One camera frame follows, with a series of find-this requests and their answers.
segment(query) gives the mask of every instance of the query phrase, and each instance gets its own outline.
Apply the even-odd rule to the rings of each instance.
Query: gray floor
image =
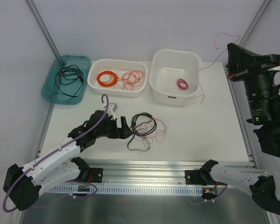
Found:
[[[46,193],[36,205],[53,203],[61,194]],[[94,195],[64,197],[44,209],[30,208],[21,224],[265,224],[264,210],[239,190],[228,188],[214,203],[193,206],[199,197]]]

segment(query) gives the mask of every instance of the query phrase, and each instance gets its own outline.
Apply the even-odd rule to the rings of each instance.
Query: teal plastic basket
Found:
[[[66,79],[57,76],[57,73],[61,68],[68,67],[70,65],[76,65],[83,73],[83,81],[79,78],[72,82],[71,79],[77,77],[77,75],[67,75]],[[42,88],[42,97],[54,104],[74,105],[81,102],[86,85],[87,76],[91,67],[91,61],[85,56],[70,56],[65,55],[56,59],[50,69],[47,79]]]

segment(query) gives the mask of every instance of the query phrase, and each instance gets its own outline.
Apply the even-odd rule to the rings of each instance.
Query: workstation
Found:
[[[170,36],[157,29],[155,35],[165,35],[152,44],[153,37],[140,38],[132,26],[129,49],[120,40],[127,35],[120,29],[128,18],[136,24],[151,20],[142,28],[152,31],[169,17],[157,11],[150,18],[150,10],[126,18],[110,13],[116,22],[98,17],[90,22],[96,34],[81,30],[69,38],[63,32],[75,19],[68,21],[58,10],[52,16],[57,2],[24,2],[55,59],[38,84],[39,100],[47,107],[36,150],[30,160],[13,160],[5,171],[7,223],[280,223],[280,144],[274,139],[254,146],[255,138],[280,133],[280,82],[274,80],[280,51],[256,55],[247,44],[278,1],[252,4],[250,17],[230,21],[238,30],[214,28],[193,35],[189,46],[186,33]],[[145,4],[135,2],[139,9]],[[233,4],[228,7],[245,8],[248,1]],[[86,5],[63,7],[83,12]],[[119,12],[119,5],[124,12],[133,7],[131,2],[110,5]],[[110,5],[94,3],[107,12]],[[163,10],[170,6],[174,13],[189,5],[168,1]],[[240,12],[234,17],[239,19]],[[106,42],[111,41],[106,29],[119,32],[113,43]],[[88,39],[98,41],[98,33],[106,44],[86,45]],[[208,47],[202,50],[199,37],[205,35],[210,35]],[[174,45],[173,36],[181,45]],[[260,128],[256,125],[264,125],[264,131],[253,133]],[[280,141],[280,135],[274,138]]]

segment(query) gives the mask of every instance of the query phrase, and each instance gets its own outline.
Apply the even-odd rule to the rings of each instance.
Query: black cable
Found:
[[[138,118],[141,117],[141,116],[142,116],[142,117],[148,117],[148,118],[150,118],[150,120],[147,121],[147,122],[141,122],[141,123],[137,124],[137,120],[138,120]],[[141,125],[150,123],[151,121],[154,122],[154,125],[153,125],[149,130],[147,130],[146,132],[140,132],[141,130],[143,130],[143,128],[141,128]],[[132,118],[132,123],[131,123],[130,129],[131,129],[131,131],[133,132],[133,137],[132,137],[132,139],[128,142],[128,144],[127,144],[128,150],[131,150],[131,151],[142,151],[142,152],[148,151],[148,150],[150,149],[150,143],[149,143],[149,141],[147,140],[146,137],[147,137],[149,134],[152,134],[152,133],[157,129],[157,122],[155,121],[154,117],[153,117],[151,114],[146,113],[146,112],[136,114],[136,115],[133,116],[133,118]],[[134,140],[134,138],[135,138],[136,135],[139,136],[140,138],[143,138],[143,140],[146,140],[146,141],[147,141],[147,143],[149,144],[149,148],[148,148],[147,150],[130,149],[130,148],[129,148],[130,143]]]
[[[74,95],[67,94],[67,93],[63,92],[60,89],[60,86],[62,86],[62,85],[70,85],[70,84],[72,84],[73,82],[75,82],[75,81],[77,81],[79,79],[81,81],[81,85],[78,88],[78,90],[75,92]],[[75,97],[78,97],[78,96],[76,96],[76,94],[80,90],[80,88],[82,87],[83,82],[84,82],[84,74],[79,69],[79,67],[77,65],[73,64],[73,65],[70,65],[68,67],[61,68],[59,70],[59,72],[57,72],[56,77],[55,77],[55,84],[56,84],[57,88],[59,89],[59,91],[55,92],[55,93],[52,93],[51,94],[51,98],[55,94],[61,94],[61,95],[69,96],[70,98],[68,100],[71,100],[71,99],[73,99]]]

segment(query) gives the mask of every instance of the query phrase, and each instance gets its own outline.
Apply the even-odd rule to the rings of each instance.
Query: perforated metal strip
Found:
[[[198,187],[149,187],[149,186],[115,186],[115,185],[97,185],[96,194],[111,195],[176,195],[176,196],[201,196],[202,188]],[[50,193],[91,193],[95,189],[89,188],[89,192],[78,191],[79,185],[62,184],[52,188]]]

